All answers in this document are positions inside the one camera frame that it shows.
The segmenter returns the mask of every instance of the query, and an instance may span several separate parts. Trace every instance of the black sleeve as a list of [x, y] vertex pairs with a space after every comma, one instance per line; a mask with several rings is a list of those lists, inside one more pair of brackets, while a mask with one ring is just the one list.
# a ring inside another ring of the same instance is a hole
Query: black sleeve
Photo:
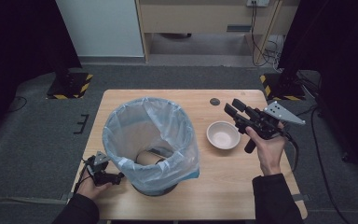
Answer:
[[257, 224], [304, 223], [282, 174], [253, 180]]
[[94, 224], [98, 222], [99, 218], [100, 211], [95, 202], [81, 194], [75, 194], [55, 218], [53, 224]]

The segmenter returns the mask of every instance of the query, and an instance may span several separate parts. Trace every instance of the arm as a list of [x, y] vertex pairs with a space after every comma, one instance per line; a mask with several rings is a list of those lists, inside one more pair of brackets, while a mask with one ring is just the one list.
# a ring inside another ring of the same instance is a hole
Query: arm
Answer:
[[264, 140], [250, 127], [246, 132], [255, 141], [264, 176], [253, 180], [257, 223], [303, 223], [301, 214], [281, 173], [284, 137]]
[[96, 187], [89, 172], [83, 174], [82, 182], [77, 190], [77, 194], [69, 201], [63, 208], [60, 214], [55, 218], [53, 224], [63, 223], [77, 223], [90, 224], [97, 223], [100, 219], [100, 212], [95, 200], [98, 195], [112, 186], [112, 183], [107, 183]]

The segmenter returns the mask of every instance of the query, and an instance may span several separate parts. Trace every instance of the black curtain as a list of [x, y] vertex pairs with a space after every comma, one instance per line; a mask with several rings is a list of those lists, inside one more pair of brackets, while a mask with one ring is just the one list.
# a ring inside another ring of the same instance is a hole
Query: black curtain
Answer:
[[20, 83], [81, 67], [54, 0], [0, 1], [0, 119]]
[[[319, 11], [320, 17], [313, 24], [315, 29], [310, 29]], [[299, 46], [299, 40], [309, 30], [311, 39]], [[298, 69], [321, 74], [317, 100], [350, 160], [358, 161], [358, 1], [301, 0], [280, 67], [290, 64], [296, 48], [306, 55]]]

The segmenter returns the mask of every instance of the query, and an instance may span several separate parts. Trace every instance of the object in trash can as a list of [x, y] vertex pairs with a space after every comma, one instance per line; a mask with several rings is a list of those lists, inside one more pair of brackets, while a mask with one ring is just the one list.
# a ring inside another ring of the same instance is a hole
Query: object in trash can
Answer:
[[159, 161], [164, 161], [165, 159], [167, 158], [164, 158], [151, 151], [145, 150], [138, 154], [135, 162], [141, 165], [155, 165]]
[[[144, 97], [116, 108], [103, 127], [103, 146], [118, 170], [144, 195], [166, 194], [179, 182], [200, 175], [191, 120], [169, 100]], [[145, 150], [166, 159], [137, 164], [137, 156]]]

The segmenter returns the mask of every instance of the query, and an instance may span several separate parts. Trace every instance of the white bowl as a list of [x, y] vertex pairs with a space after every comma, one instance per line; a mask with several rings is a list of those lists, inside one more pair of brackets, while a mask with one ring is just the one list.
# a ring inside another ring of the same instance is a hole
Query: white bowl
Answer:
[[209, 125], [206, 136], [214, 147], [220, 149], [232, 149], [241, 139], [238, 129], [226, 121], [217, 121]]

